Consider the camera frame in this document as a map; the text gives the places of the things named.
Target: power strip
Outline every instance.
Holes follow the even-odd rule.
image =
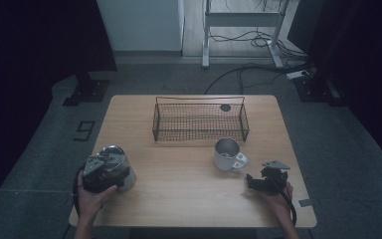
[[[305,78],[308,76],[309,76],[308,71],[299,71],[299,72],[286,74],[286,78],[288,80],[293,80],[293,79],[297,79],[297,78]]]

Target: metal mesh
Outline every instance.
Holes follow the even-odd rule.
[[[222,98],[221,104],[190,103],[202,99],[174,99],[177,103],[160,103],[156,98],[153,134],[156,141],[180,141],[196,139],[217,139],[232,137],[245,141],[250,131],[247,115],[242,102],[228,103]],[[204,99],[205,102],[219,98]]]

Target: wooden table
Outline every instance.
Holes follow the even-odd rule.
[[[262,163],[276,159],[291,168],[288,181],[294,188],[296,226],[315,226],[312,207],[301,207],[298,203],[309,196],[275,97],[245,96],[250,133],[240,146],[249,164],[234,172],[220,171],[215,167],[216,139],[155,141],[152,133],[155,98],[114,96],[111,99],[94,154],[104,146],[119,145],[124,149],[137,180],[132,189],[118,193],[104,203],[95,225],[277,227],[277,221],[259,192],[249,189],[245,179],[247,173],[261,178]],[[77,213],[73,209],[70,223],[77,225],[77,221]]]

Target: gray carpet floor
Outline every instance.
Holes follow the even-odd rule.
[[[53,101],[28,147],[0,188],[0,238],[73,238],[69,227],[71,187],[78,167],[92,153],[110,98],[114,95],[202,95],[235,64],[118,65],[101,103],[63,107],[74,77],[54,85]],[[299,229],[301,238],[382,238],[382,150],[348,108],[302,103],[293,83],[277,73],[243,74],[245,95],[274,95],[284,116],[317,225]],[[238,94],[236,74],[219,81],[208,94]],[[95,121],[88,141],[77,132],[81,121]],[[280,236],[279,229],[258,228],[259,238]],[[128,238],[129,228],[98,227],[97,238]]]

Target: mug handle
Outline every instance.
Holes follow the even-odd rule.
[[[247,166],[248,159],[242,153],[238,153],[236,159],[237,161],[232,166],[233,168],[242,168]]]

